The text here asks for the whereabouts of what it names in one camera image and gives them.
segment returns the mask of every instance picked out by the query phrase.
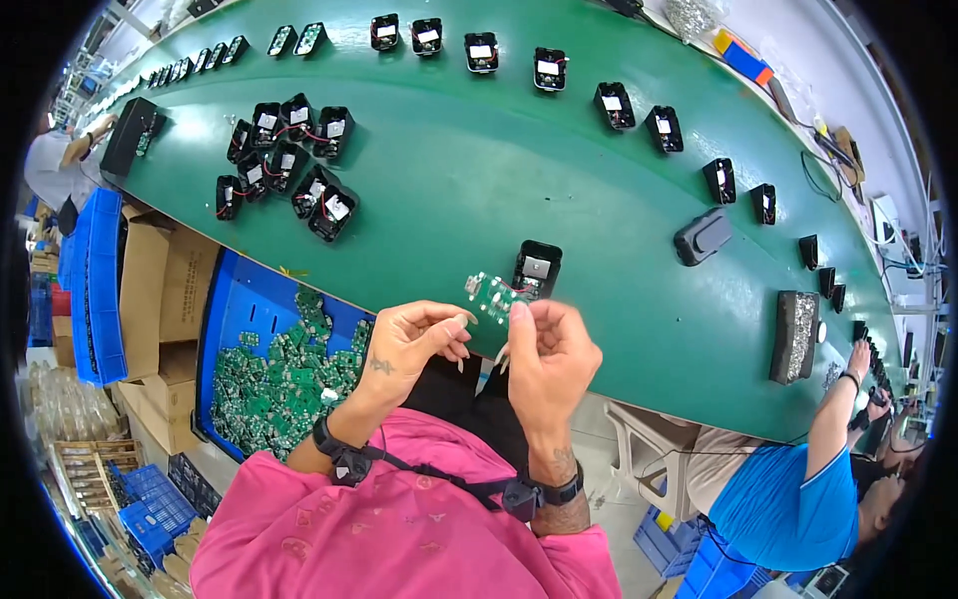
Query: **pink shirt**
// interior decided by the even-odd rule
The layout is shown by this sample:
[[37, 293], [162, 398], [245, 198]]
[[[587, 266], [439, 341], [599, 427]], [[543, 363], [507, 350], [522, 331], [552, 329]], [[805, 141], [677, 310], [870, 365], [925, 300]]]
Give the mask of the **pink shirt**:
[[[475, 435], [399, 408], [387, 450], [467, 482], [515, 475]], [[381, 448], [381, 437], [371, 445]], [[356, 488], [260, 451], [239, 468], [196, 552], [197, 599], [621, 597], [599, 526], [537, 539], [440, 478], [376, 460]]]

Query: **plastic chair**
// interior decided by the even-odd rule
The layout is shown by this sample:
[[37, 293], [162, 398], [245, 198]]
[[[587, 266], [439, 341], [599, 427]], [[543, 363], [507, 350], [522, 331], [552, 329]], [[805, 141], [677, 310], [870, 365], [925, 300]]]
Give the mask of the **plastic chair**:
[[[683, 522], [694, 518], [698, 510], [685, 490], [685, 471], [690, 454], [682, 451], [691, 451], [695, 447], [699, 426], [677, 425], [655, 412], [610, 400], [605, 401], [603, 410], [606, 418], [615, 425], [619, 440], [619, 465], [613, 466], [612, 471], [666, 514]], [[632, 456], [632, 437], [658, 453], [664, 468], [648, 475], [637, 472]], [[655, 482], [663, 475], [667, 482], [664, 486]]]

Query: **green workbench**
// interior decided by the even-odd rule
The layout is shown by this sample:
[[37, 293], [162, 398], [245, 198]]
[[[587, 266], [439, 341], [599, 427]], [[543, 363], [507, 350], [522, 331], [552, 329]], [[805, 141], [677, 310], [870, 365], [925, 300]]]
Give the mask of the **green workbench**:
[[[402, 46], [370, 47], [374, 16], [398, 12]], [[444, 49], [412, 54], [407, 23], [441, 17]], [[303, 60], [265, 55], [276, 29], [324, 21], [330, 42]], [[463, 35], [495, 31], [500, 67], [466, 68]], [[576, 305], [604, 352], [591, 390], [696, 422], [776, 439], [807, 431], [833, 362], [851, 352], [852, 320], [865, 319], [903, 383], [891, 310], [852, 216], [817, 195], [802, 143], [740, 81], [653, 28], [583, 0], [391, 0], [323, 3], [245, 0], [170, 35], [126, 72], [145, 72], [243, 34], [235, 66], [192, 74], [142, 95], [171, 117], [122, 188], [197, 231], [369, 311], [421, 298], [469, 306], [463, 284], [479, 271], [508, 279], [523, 240], [562, 248], [555, 299]], [[565, 91], [533, 87], [533, 50], [571, 58]], [[122, 82], [129, 77], [120, 77]], [[599, 81], [622, 81], [639, 127], [606, 127], [592, 103]], [[313, 107], [345, 105], [357, 128], [330, 165], [361, 197], [343, 235], [327, 245], [297, 220], [286, 197], [212, 210], [230, 115], [306, 93]], [[641, 120], [674, 106], [685, 151], [659, 154]], [[700, 169], [730, 157], [739, 202], [735, 237], [702, 265], [682, 265], [673, 234], [714, 206]], [[817, 167], [814, 178], [832, 189]], [[775, 185], [778, 221], [756, 223], [747, 192]], [[797, 240], [817, 234], [826, 264], [848, 286], [845, 310], [821, 312], [828, 340], [809, 380], [768, 380], [779, 290], [818, 291]], [[505, 331], [482, 320], [470, 349], [494, 356]]]

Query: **pile of circuit boards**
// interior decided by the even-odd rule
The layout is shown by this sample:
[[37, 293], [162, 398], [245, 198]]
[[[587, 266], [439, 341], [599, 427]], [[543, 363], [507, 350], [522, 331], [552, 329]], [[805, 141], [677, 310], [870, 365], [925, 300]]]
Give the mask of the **pile of circuit boards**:
[[299, 287], [301, 320], [269, 344], [267, 358], [253, 354], [259, 335], [242, 333], [239, 346], [220, 350], [213, 377], [213, 424], [244, 455], [260, 450], [285, 460], [354, 391], [373, 323], [360, 320], [351, 350], [327, 357], [332, 320], [322, 295]]

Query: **blue shirt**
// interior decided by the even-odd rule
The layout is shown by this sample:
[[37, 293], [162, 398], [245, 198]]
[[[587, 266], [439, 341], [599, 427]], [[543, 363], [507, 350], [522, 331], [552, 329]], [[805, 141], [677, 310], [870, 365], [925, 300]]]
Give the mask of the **blue shirt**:
[[852, 555], [858, 496], [848, 448], [803, 482], [809, 446], [760, 447], [732, 476], [709, 519], [746, 559], [785, 572]]

